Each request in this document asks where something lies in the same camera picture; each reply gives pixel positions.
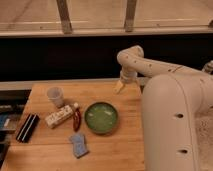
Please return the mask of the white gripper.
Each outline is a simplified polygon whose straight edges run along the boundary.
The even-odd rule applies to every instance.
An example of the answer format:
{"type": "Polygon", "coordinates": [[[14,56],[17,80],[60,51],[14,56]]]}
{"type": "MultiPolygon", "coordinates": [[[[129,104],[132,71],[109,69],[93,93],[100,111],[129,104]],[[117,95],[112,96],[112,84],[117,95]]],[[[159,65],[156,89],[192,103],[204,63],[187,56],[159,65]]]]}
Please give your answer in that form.
{"type": "Polygon", "coordinates": [[[120,71],[120,80],[115,85],[115,93],[119,94],[125,87],[125,84],[135,82],[137,79],[137,72],[127,68],[122,68],[120,71]]]}

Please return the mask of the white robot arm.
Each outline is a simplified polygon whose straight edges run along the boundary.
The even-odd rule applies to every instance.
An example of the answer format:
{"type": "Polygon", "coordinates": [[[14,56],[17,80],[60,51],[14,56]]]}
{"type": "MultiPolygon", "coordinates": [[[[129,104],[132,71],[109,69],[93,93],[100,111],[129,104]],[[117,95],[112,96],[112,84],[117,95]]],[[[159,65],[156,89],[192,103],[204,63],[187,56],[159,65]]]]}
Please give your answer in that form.
{"type": "Polygon", "coordinates": [[[136,45],[117,54],[122,66],[115,91],[142,74],[146,171],[200,171],[195,116],[213,107],[213,75],[144,57],[136,45]]]}

